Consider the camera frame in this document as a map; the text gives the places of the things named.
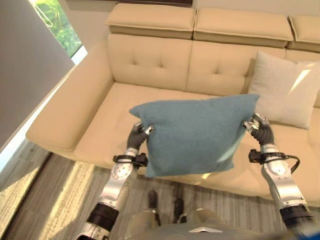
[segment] blue pillow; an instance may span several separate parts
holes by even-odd
[[[232,157],[244,136],[259,96],[243,94],[206,100],[154,101],[130,113],[153,125],[147,141],[147,177],[204,174],[234,167]]]

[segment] green tree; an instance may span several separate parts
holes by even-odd
[[[40,12],[40,15],[55,38],[72,57],[82,44],[58,0],[37,0],[35,4],[44,13]]]

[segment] silver metal arm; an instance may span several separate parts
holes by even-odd
[[[265,117],[255,113],[251,120],[244,122],[243,125],[259,141],[260,152],[252,149],[249,160],[262,165],[262,176],[269,185],[271,196],[285,226],[297,236],[303,236],[302,232],[307,233],[310,229],[313,230],[316,220],[292,179],[292,172],[299,166],[299,159],[279,152],[271,125]],[[297,159],[293,168],[290,168],[285,161],[287,158]]]
[[[109,180],[106,182],[99,201],[83,225],[76,240],[107,240],[118,213],[122,210],[130,189],[137,178],[137,168],[133,159],[138,157],[139,147],[151,134],[152,126],[142,128],[142,123],[135,124],[129,135],[128,147],[111,169]]]
[[[252,134],[254,131],[259,131],[259,129],[268,128],[271,126],[268,120],[254,113],[249,122],[244,122],[243,125],[246,127],[247,131]],[[278,153],[279,150],[274,143],[274,137],[266,136],[265,138],[270,138],[267,144],[260,145],[261,154],[267,153]],[[264,139],[257,139],[259,142],[264,142]],[[288,206],[303,204],[306,205],[304,196],[302,195],[300,189],[298,188],[295,181],[291,176],[291,168],[284,159],[279,159],[278,156],[268,156],[263,163],[261,172],[265,180],[267,181],[270,193],[273,200],[275,201],[278,209],[282,209]]]

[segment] sofa headrest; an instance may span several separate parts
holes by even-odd
[[[320,53],[320,16],[289,16],[289,21],[294,40],[286,47]]]
[[[196,10],[151,4],[117,4],[108,19],[111,33],[191,39]]]
[[[198,9],[193,38],[230,44],[283,48],[293,40],[285,15],[212,7]]]

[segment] white pillow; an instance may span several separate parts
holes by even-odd
[[[260,95],[255,111],[270,121],[308,129],[319,88],[319,62],[292,62],[258,51],[248,93]]]

